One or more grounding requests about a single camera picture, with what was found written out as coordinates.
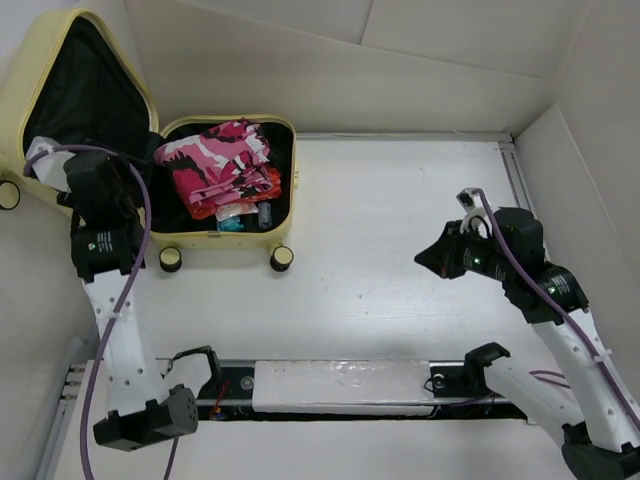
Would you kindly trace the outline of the orange white garment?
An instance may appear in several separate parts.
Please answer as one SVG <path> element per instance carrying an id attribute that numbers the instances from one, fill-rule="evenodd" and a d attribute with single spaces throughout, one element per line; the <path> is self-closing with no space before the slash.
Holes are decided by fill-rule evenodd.
<path id="1" fill-rule="evenodd" d="M 270 166 L 263 167 L 261 172 L 266 179 L 255 179 L 252 183 L 233 186 L 230 190 L 216 197 L 209 198 L 194 205 L 187 205 L 186 209 L 195 220 L 202 220 L 231 205 L 245 205 L 278 198 L 282 193 L 281 174 Z"/>

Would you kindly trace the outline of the yellow hard-shell suitcase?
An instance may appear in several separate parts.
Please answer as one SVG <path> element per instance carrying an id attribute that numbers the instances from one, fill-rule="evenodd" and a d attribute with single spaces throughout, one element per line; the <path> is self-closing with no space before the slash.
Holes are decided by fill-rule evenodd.
<path id="1" fill-rule="evenodd" d="M 179 197 L 169 172 L 154 162 L 163 144 L 200 134 L 227 121 L 246 118 L 261 125 L 269 142 L 270 167 L 281 174 L 281 195 L 266 200 L 272 228 L 263 231 L 258 215 L 242 215 L 243 232 L 220 232 L 215 215 L 195 220 Z M 19 186 L 62 209 L 69 192 L 41 184 L 26 159 L 36 136 L 59 143 L 55 151 L 74 153 L 98 147 L 130 162 L 141 174 L 150 197 L 150 240 L 163 248 L 235 248 L 267 246 L 278 272 L 294 255 L 283 238 L 292 221 L 295 131 L 273 116 L 186 117 L 166 127 L 147 88 L 120 52 L 106 24 L 86 10 L 58 10 L 32 24 L 1 92 L 1 167 Z"/>

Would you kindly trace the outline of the clear bag of cotton pads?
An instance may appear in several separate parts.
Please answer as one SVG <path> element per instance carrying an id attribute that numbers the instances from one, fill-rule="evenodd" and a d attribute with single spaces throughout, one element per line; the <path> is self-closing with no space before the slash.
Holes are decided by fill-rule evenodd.
<path id="1" fill-rule="evenodd" d="M 252 215 L 258 212 L 259 209 L 253 202 L 236 202 L 220 206 L 215 213 L 215 217 L 219 222 L 223 222 L 232 217 Z"/>

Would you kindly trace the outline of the pink camouflage garment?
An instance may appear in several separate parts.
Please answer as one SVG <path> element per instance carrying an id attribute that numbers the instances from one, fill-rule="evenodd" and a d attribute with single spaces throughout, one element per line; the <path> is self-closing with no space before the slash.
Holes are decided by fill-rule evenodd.
<path id="1" fill-rule="evenodd" d="M 153 154 L 185 204 L 194 205 L 233 186 L 266 179 L 269 142 L 261 125 L 246 118 L 227 121 L 200 134 L 167 142 Z"/>

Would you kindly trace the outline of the small clear bottle black cap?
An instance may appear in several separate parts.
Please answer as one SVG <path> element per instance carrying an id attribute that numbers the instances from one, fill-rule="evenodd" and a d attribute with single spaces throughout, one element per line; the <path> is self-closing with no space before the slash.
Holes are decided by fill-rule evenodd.
<path id="1" fill-rule="evenodd" d="M 261 230 L 267 231 L 272 228 L 272 208 L 267 201 L 258 204 L 258 226 Z"/>

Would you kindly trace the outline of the blue pink cosmetic tube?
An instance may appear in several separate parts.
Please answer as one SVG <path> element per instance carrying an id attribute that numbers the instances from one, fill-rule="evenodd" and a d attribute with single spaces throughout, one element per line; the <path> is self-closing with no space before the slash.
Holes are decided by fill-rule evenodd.
<path id="1" fill-rule="evenodd" d="M 220 232 L 243 232 L 245 226 L 241 215 L 226 217 L 217 221 L 217 229 Z"/>

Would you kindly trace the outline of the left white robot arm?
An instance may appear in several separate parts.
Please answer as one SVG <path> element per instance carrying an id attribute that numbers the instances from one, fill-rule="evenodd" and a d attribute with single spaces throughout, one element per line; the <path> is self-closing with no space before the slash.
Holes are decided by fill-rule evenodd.
<path id="1" fill-rule="evenodd" d="M 136 314 L 134 282 L 145 267 L 150 197 L 141 174 L 116 154 L 84 146 L 63 165 L 73 200 L 71 257 L 100 336 L 107 407 L 96 443 L 125 452 L 197 430 L 196 398 L 222 387 L 213 349 L 176 354 L 162 373 Z"/>

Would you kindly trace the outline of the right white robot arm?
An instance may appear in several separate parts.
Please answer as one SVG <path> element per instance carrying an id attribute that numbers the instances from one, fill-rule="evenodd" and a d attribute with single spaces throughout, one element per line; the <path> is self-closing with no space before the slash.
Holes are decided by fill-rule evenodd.
<path id="1" fill-rule="evenodd" d="M 446 223 L 415 262 L 447 280 L 474 272 L 498 281 L 507 300 L 552 353 L 567 399 L 519 366 L 496 342 L 456 367 L 434 367 L 426 381 L 440 398 L 509 400 L 553 439 L 577 479 L 630 479 L 639 473 L 639 406 L 615 373 L 575 276 L 547 260 L 543 226 L 521 208 L 492 219 L 470 211 Z"/>

